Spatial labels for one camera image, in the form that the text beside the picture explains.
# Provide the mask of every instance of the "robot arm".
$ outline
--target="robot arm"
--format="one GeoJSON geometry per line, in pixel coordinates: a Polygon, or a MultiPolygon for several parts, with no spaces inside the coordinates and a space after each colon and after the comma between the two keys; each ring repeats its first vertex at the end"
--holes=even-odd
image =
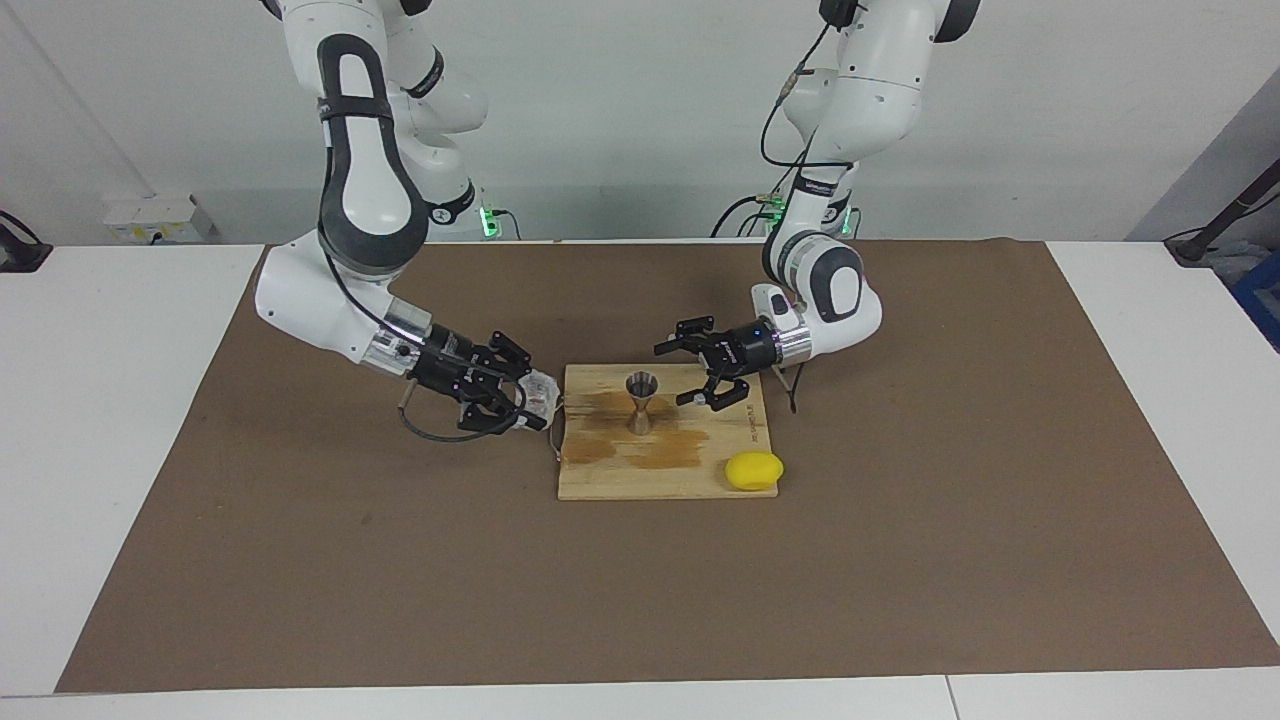
{"type": "Polygon", "coordinates": [[[780,97],[806,146],[782,220],[764,246],[764,272],[777,284],[751,288],[755,322],[716,333],[714,318],[686,320],[654,348],[694,352],[705,366],[707,384],[681,402],[727,407],[746,397],[742,375],[806,363],[879,329],[881,300],[861,258],[829,233],[849,205],[859,163],[914,127],[933,46],[968,32],[978,4],[822,1],[823,19],[841,31],[838,67],[794,74],[780,97]],[[723,382],[732,389],[718,392],[723,382]]]}
{"type": "Polygon", "coordinates": [[[421,31],[430,0],[264,3],[284,23],[300,83],[319,97],[328,169],[316,229],[268,255],[259,315],[452,397],[458,427],[476,436],[545,428],[559,389],[527,352],[502,333],[472,343],[388,290],[429,229],[466,224],[476,205],[440,133],[479,127],[486,104],[465,76],[445,73],[421,31]]]}

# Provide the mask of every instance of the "wooden cutting board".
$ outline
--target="wooden cutting board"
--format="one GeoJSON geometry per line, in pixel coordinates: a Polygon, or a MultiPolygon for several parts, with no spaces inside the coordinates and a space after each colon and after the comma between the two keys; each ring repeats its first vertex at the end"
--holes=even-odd
{"type": "Polygon", "coordinates": [[[748,400],[719,413],[676,405],[701,387],[699,365],[568,365],[564,369],[564,445],[561,500],[717,500],[777,497],[778,488],[742,492],[724,479],[739,452],[772,451],[759,375],[746,378],[748,400]],[[653,430],[627,429],[635,405],[626,379],[644,370],[658,378],[649,402],[653,430]]]}

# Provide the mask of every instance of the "table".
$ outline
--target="table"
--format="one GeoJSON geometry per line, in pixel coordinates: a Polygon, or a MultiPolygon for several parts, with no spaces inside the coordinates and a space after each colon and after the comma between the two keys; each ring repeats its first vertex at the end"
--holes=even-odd
{"type": "MultiPolygon", "coordinates": [[[[0,306],[22,309],[0,318],[0,378],[5,406],[17,410],[0,416],[0,437],[18,438],[0,456],[0,568],[17,578],[0,587],[0,694],[51,691],[260,252],[63,249],[36,275],[0,278],[0,306]]],[[[1160,246],[1057,243],[1052,252],[1275,635],[1280,488],[1268,482],[1265,436],[1251,433],[1280,400],[1280,357],[1210,272],[1178,268],[1160,246]],[[1193,382],[1206,370],[1219,372],[1212,387],[1193,382]]],[[[954,717],[959,707],[968,720],[1050,706],[1062,716],[1155,716],[1164,698],[1161,716],[1190,717],[1220,708],[1224,693],[1240,701],[1236,716],[1274,716],[1280,670],[32,697],[4,700],[0,716],[159,717],[175,703],[210,715],[342,716],[346,706],[588,716],[623,705],[635,716],[701,717],[783,707],[954,717]]]]}

